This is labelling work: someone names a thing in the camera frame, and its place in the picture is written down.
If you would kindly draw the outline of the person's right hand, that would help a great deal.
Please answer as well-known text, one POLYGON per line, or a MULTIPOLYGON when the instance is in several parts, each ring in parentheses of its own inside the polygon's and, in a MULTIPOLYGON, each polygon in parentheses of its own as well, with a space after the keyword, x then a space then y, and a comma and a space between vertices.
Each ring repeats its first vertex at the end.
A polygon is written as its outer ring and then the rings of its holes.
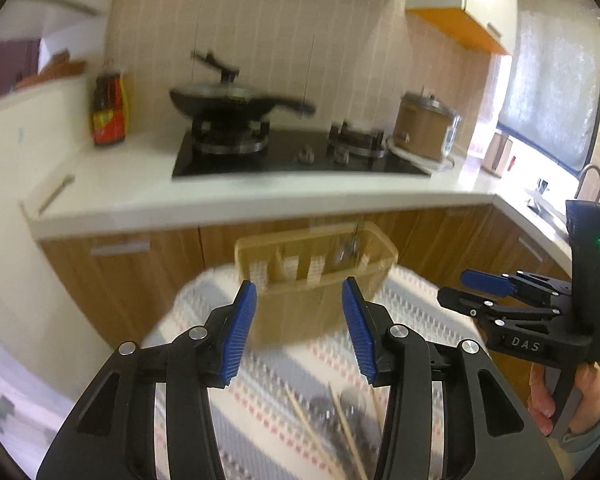
MULTIPOLYGON (((580 403, 569 423, 570 434, 584 434, 600 421, 600 367, 581 364, 574 378, 574 385, 581 393, 580 403)), ((529 376, 530 396, 528 411, 542 434, 548 436, 554 424, 555 401, 545 385, 545 367, 532 363, 529 376)))

